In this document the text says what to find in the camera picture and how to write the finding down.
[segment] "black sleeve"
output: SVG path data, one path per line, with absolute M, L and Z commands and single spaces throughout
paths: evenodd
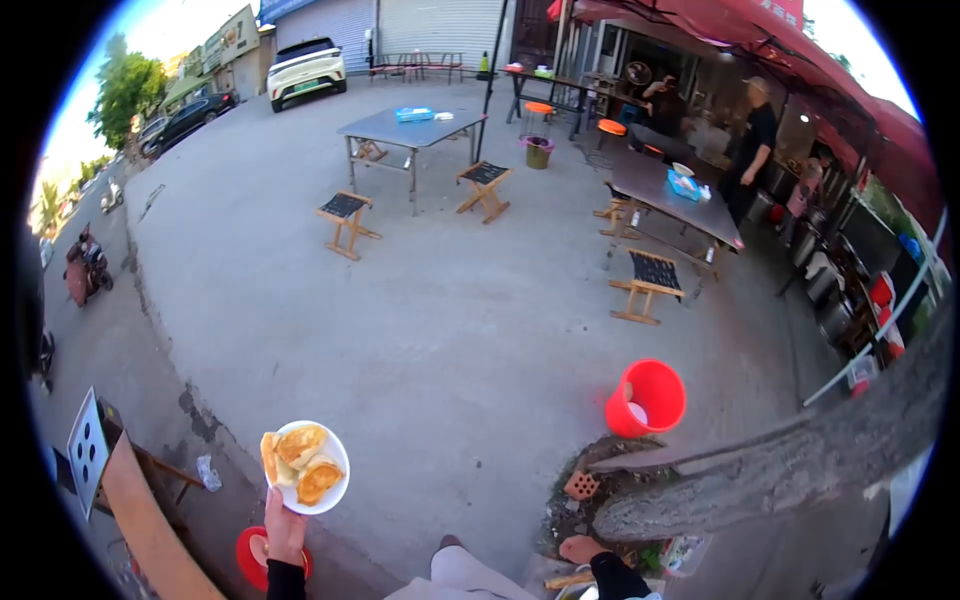
M 613 552 L 601 552 L 590 560 L 590 570 L 597 580 L 600 600 L 645 598 L 650 595 L 643 578 L 634 573 Z
M 760 123 L 756 139 L 760 146 L 766 146 L 773 151 L 777 147 L 777 115 L 772 108 L 764 112 L 764 117 L 758 119 Z
M 303 567 L 267 559 L 267 600 L 306 600 Z

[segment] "green canopy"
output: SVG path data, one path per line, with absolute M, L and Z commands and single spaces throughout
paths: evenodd
M 163 99 L 163 102 L 160 104 L 160 108 L 169 107 L 183 96 L 186 96 L 193 90 L 202 85 L 206 85 L 209 82 L 209 77 L 193 77 L 192 75 L 184 77 L 170 88 L 170 93 L 168 93 L 167 97 Z

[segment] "sky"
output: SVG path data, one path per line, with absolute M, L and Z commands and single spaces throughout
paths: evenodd
M 260 12 L 260 0 L 133 0 L 118 7 L 97 35 L 66 94 L 60 114 L 48 132 L 44 155 L 53 162 L 79 163 L 112 154 L 103 137 L 94 137 L 94 127 L 86 123 L 86 114 L 96 104 L 98 86 L 94 74 L 104 61 L 107 39 L 115 32 L 127 35 L 130 52 L 167 60 L 204 43 L 248 4 L 253 14 Z
M 804 0 L 804 14 L 816 21 L 813 27 L 817 45 L 846 56 L 867 93 L 889 100 L 919 118 L 897 69 L 857 9 L 845 0 Z
M 248 3 L 253 14 L 258 14 L 260 0 L 131 0 L 120 7 L 99 33 L 95 47 L 67 93 L 48 134 L 44 154 L 55 162 L 79 162 L 111 154 L 104 139 L 95 138 L 94 127 L 85 120 L 97 98 L 93 74 L 104 60 L 105 43 L 114 32 L 127 35 L 131 51 L 167 60 L 205 42 Z M 917 116 L 897 70 L 850 4 L 845 0 L 804 0 L 804 13 L 816 21 L 817 43 L 827 52 L 845 55 L 854 75 L 864 75 L 859 81 L 867 92 Z

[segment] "white plate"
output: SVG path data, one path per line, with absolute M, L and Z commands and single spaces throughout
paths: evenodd
M 673 163 L 673 170 L 681 175 L 686 175 L 687 177 L 693 177 L 693 169 L 686 166 L 685 164 L 680 164 L 679 162 Z
M 287 507 L 294 513 L 300 513 L 301 515 L 319 515 L 320 513 L 325 513 L 336 506 L 337 503 L 340 502 L 340 499 L 344 497 L 344 494 L 347 492 L 347 485 L 350 483 L 350 460 L 347 457 L 347 450 L 344 448 L 344 445 L 340 443 L 340 438 L 337 437 L 337 434 L 330 431 L 329 427 L 326 427 L 321 423 L 317 423 L 314 420 L 295 420 L 283 425 L 276 432 L 280 435 L 283 435 L 291 429 L 303 427 L 304 425 L 319 425 L 326 430 L 326 442 L 324 442 L 324 445 L 320 448 L 320 453 L 325 454 L 333 459 L 333 462 L 335 462 L 340 467 L 340 470 L 344 472 L 344 477 L 334 484 L 332 488 L 327 490 L 326 493 L 324 493 L 324 495 L 320 498 L 320 502 L 314 506 L 300 504 L 297 501 L 297 489 L 295 486 L 281 486 L 277 484 L 277 487 L 280 488 L 281 492 L 283 492 L 283 506 Z M 263 477 L 264 479 L 267 478 L 266 471 L 264 471 Z

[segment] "cap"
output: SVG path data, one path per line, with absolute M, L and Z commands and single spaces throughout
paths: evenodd
M 750 79 L 743 80 L 744 84 L 752 85 L 756 89 L 760 90 L 766 95 L 770 95 L 770 85 L 762 77 L 751 77 Z

